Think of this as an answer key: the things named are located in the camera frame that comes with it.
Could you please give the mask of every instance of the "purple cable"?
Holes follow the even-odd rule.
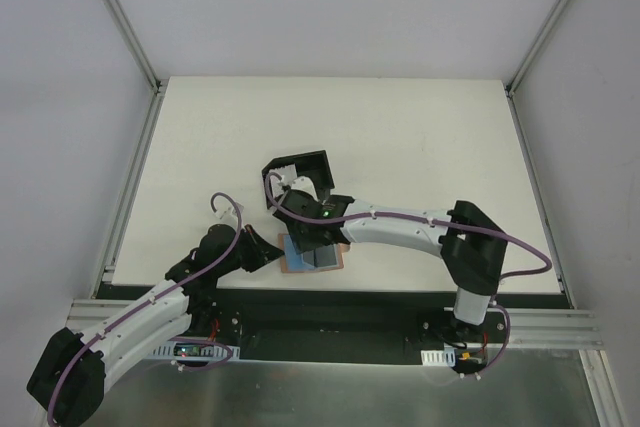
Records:
[[[500,350],[495,355],[495,357],[491,359],[489,363],[487,363],[484,369],[482,369],[482,372],[485,372],[489,367],[491,367],[498,360],[500,360],[500,358],[504,355],[505,351],[507,350],[507,345],[509,345],[509,338],[511,337],[511,317],[509,316],[509,312],[507,312],[507,309],[505,309],[504,307],[498,304],[495,304],[493,308],[498,309],[500,312],[502,312],[502,315],[504,316],[505,337],[504,337],[504,342],[502,344],[502,347],[500,347]]]
[[[190,275],[189,277],[185,278],[184,280],[181,280],[177,284],[172,285],[168,289],[163,290],[162,292],[160,292],[159,294],[157,294],[155,296],[156,300],[157,299],[161,299],[165,295],[167,295],[167,294],[173,292],[174,290],[182,287],[187,282],[190,282],[193,279],[197,279],[201,275],[204,275],[207,272],[209,272],[211,269],[215,268],[218,264],[220,264],[220,262],[222,262],[225,259],[225,257],[227,257],[231,253],[231,251],[235,248],[236,244],[238,243],[238,239],[240,238],[240,232],[242,231],[242,215],[240,214],[240,207],[238,206],[238,204],[236,204],[236,202],[231,197],[229,197],[227,194],[224,194],[222,192],[217,192],[217,193],[213,194],[213,197],[211,197],[212,206],[213,206],[214,200],[217,197],[224,197],[225,199],[227,199],[229,201],[229,203],[231,203],[231,206],[235,210],[236,215],[238,217],[238,228],[236,229],[236,235],[233,237],[233,240],[231,241],[231,244],[229,244],[229,247],[227,247],[227,250],[225,250],[224,253],[220,257],[218,257],[216,260],[214,260],[210,265],[208,265],[207,267],[205,267],[201,271],[196,272],[193,275]],[[131,309],[129,312],[124,314],[122,317],[114,320],[111,324],[107,325],[104,328],[105,335],[108,334],[109,332],[111,332],[116,327],[118,327],[123,322],[125,322],[127,319],[130,319],[131,317],[136,315],[138,312],[140,312],[142,309],[144,309],[145,307],[147,307],[149,305],[151,305],[151,302],[149,300],[146,300],[142,304],[140,304],[140,305],[136,306],[135,308]],[[64,385],[64,382],[67,380],[67,377],[69,376],[69,373],[71,372],[71,369],[73,369],[73,367],[79,361],[81,361],[80,360],[81,357],[99,340],[101,340],[100,334],[96,334],[91,340],[89,340],[78,351],[78,353],[76,355],[73,356],[71,361],[67,364],[67,366],[62,371],[62,374],[60,374],[60,378],[58,379],[58,382],[56,383],[56,386],[53,389],[53,393],[51,394],[51,399],[49,400],[49,405],[47,407],[47,422],[51,427],[58,427],[59,426],[59,424],[56,424],[55,419],[53,418],[53,410],[55,408],[56,402],[58,401],[58,396],[60,395],[60,390],[62,390],[62,386]],[[214,365],[219,365],[221,362],[223,362],[223,361],[216,362]]]
[[[349,220],[356,220],[356,219],[365,219],[365,218],[371,218],[372,214],[370,212],[362,212],[359,214],[351,214],[351,215],[345,215],[343,217],[336,217],[333,219],[308,219],[307,217],[303,217],[301,215],[297,215],[287,209],[285,209],[284,207],[282,207],[282,205],[280,205],[280,203],[276,202],[276,200],[273,198],[273,193],[271,192],[271,179],[272,178],[277,178],[278,180],[282,180],[282,176],[280,174],[278,174],[277,172],[269,172],[267,174],[267,176],[265,177],[264,180],[264,190],[265,190],[265,194],[267,195],[267,198],[269,199],[269,202],[271,202],[271,204],[273,204],[273,206],[279,210],[280,212],[282,212],[283,214],[291,217],[294,220],[297,220],[299,222],[306,222],[308,224],[313,224],[313,225],[331,225],[331,224],[339,224],[342,222],[346,222]],[[473,225],[465,225],[465,224],[457,224],[455,222],[447,222],[445,220],[439,220],[439,219],[433,219],[433,220],[429,220],[426,217],[420,217],[417,215],[410,215],[410,214],[401,214],[401,213],[397,213],[397,212],[375,212],[375,216],[376,217],[391,217],[394,219],[404,219],[404,220],[409,220],[412,222],[419,222],[421,224],[429,224],[429,222],[431,222],[430,225],[439,225],[441,227],[448,227],[448,228],[452,228],[452,229],[457,229],[457,230],[461,230],[464,232],[471,232],[471,233],[475,233],[475,234],[483,234],[483,235],[490,235],[492,237],[496,237],[498,239],[502,239],[505,240],[507,242],[510,242],[512,244],[517,245],[518,247],[521,247],[522,249],[526,250],[527,252],[535,255],[536,257],[538,257],[540,260],[542,260],[544,262],[544,266],[540,267],[538,269],[530,269],[530,270],[516,270],[513,272],[507,272],[505,274],[502,274],[500,276],[500,280],[504,280],[507,279],[509,277],[518,277],[521,275],[535,275],[535,274],[543,274],[545,272],[548,272],[549,270],[551,270],[552,264],[551,264],[551,259],[549,257],[547,257],[544,253],[542,253],[541,251],[539,251],[538,249],[536,249],[535,247],[533,247],[530,244],[527,244],[526,242],[513,237],[512,235],[509,234],[505,234],[502,231],[499,230],[493,230],[493,229],[487,229],[484,227],[476,227]],[[506,337],[505,337],[505,341],[502,344],[502,347],[500,348],[500,350],[498,351],[498,353],[496,354],[496,356],[491,359],[491,361],[487,364],[487,366],[482,369],[482,371],[484,372],[488,367],[490,367],[491,365],[495,364],[497,360],[499,360],[505,350],[507,349],[507,345],[509,344],[509,337],[511,336],[511,319],[509,317],[509,313],[507,312],[507,310],[500,306],[500,305],[495,305],[494,306],[496,309],[498,309],[500,312],[502,312],[502,315],[504,315],[504,320],[505,320],[505,327],[506,327]]]

